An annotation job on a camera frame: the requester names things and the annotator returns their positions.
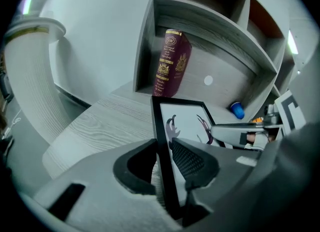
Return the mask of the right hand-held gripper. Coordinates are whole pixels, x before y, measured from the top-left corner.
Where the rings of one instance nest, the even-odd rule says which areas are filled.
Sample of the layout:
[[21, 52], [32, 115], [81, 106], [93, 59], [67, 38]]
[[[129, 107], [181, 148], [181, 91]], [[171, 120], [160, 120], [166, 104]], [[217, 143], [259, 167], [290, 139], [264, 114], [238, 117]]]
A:
[[265, 105], [263, 124], [217, 124], [210, 129], [212, 137], [239, 149], [264, 149], [269, 143], [269, 133], [264, 129], [279, 128], [283, 136], [306, 125], [300, 106], [290, 90], [273, 103]]

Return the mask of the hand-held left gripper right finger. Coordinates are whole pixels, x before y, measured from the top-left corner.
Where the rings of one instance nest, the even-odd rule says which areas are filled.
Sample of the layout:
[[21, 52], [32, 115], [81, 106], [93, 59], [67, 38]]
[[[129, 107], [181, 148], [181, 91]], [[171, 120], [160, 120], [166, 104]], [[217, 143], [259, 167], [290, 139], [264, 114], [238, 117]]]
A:
[[183, 227], [251, 227], [257, 193], [245, 188], [258, 152], [175, 138], [172, 157], [185, 179]]

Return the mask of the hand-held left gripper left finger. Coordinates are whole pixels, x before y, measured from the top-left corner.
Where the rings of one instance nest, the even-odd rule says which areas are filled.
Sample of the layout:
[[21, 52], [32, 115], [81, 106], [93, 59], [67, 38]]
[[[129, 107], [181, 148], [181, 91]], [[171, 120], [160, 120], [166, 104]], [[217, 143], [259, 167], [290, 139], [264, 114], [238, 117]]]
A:
[[179, 231], [151, 183], [155, 139], [90, 155], [34, 196], [53, 231]]

